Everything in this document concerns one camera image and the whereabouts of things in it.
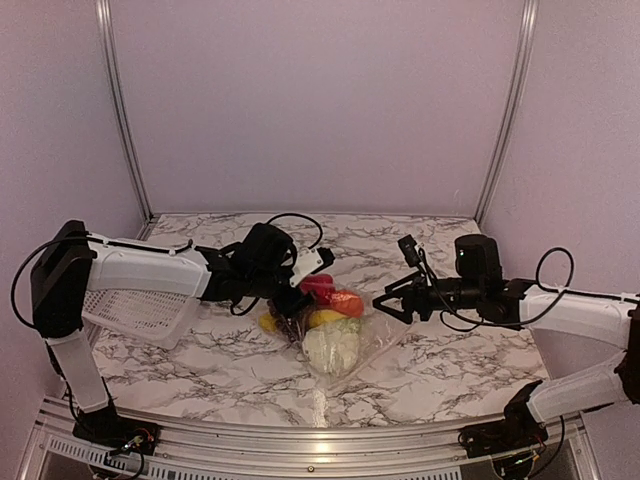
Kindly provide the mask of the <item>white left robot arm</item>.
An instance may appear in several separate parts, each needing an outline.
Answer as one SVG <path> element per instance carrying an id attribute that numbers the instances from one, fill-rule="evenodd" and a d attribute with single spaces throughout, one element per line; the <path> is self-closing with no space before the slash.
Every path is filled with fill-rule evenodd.
<path id="1" fill-rule="evenodd" d="M 111 411 L 110 395 L 83 334 L 89 291 L 168 293 L 233 307 L 246 297 L 269 299 L 290 316 L 310 298 L 300 283 L 324 266 L 317 248 L 302 248 L 284 231 L 255 224 L 241 242 L 222 249 L 155 247 L 95 236 L 81 221 L 67 222 L 29 258 L 32 325 L 45 340 L 86 426 L 106 445 L 125 438 L 126 423 Z"/>

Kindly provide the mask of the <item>clear zip top bag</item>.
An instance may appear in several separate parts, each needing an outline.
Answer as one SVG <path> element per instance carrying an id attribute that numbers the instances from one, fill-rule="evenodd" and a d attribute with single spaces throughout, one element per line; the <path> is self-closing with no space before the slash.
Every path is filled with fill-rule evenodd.
<path id="1" fill-rule="evenodd" d="M 257 324 L 281 340 L 326 387 L 359 372 L 407 333 L 409 326 L 373 308 L 370 295 L 336 284 L 327 275 L 299 286 L 301 302 L 285 311 L 269 300 Z"/>

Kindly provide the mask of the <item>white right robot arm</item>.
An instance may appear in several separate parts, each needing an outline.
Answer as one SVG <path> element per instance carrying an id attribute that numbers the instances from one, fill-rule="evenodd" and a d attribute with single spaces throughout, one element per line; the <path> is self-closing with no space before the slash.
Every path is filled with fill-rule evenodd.
<path id="1" fill-rule="evenodd" d="M 495 438 L 515 448 L 534 427 L 580 410 L 639 401 L 639 298 L 546 286 L 540 278 L 507 280 L 497 242 L 468 234 L 454 242 L 456 276 L 439 278 L 407 235 L 398 246 L 413 273 L 385 287 L 373 306 L 404 324 L 447 312 L 473 327 L 546 330 L 617 348 L 608 361 L 571 375 L 533 382 L 505 406 Z"/>

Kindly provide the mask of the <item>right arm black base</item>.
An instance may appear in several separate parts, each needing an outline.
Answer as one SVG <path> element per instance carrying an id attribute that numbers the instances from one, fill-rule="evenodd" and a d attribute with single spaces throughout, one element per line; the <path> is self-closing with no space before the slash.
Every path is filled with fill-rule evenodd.
<path id="1" fill-rule="evenodd" d="M 544 443 L 548 433 L 527 407 L 531 394 L 542 383 L 538 380 L 522 387 L 504 407 L 501 420 L 461 428 L 458 443 L 467 456 L 476 458 Z"/>

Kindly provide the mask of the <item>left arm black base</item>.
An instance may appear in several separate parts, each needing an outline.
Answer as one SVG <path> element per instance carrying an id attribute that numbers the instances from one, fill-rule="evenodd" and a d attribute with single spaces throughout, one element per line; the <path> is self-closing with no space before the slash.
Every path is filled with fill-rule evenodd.
<path id="1" fill-rule="evenodd" d="M 130 444 L 129 450 L 137 449 L 144 455 L 152 455 L 155 451 L 159 425 L 120 415 L 112 399 L 106 407 L 93 412 L 87 413 L 74 406 L 70 411 L 75 421 L 73 435 L 76 438 L 118 452 L 124 452 L 127 444 Z"/>

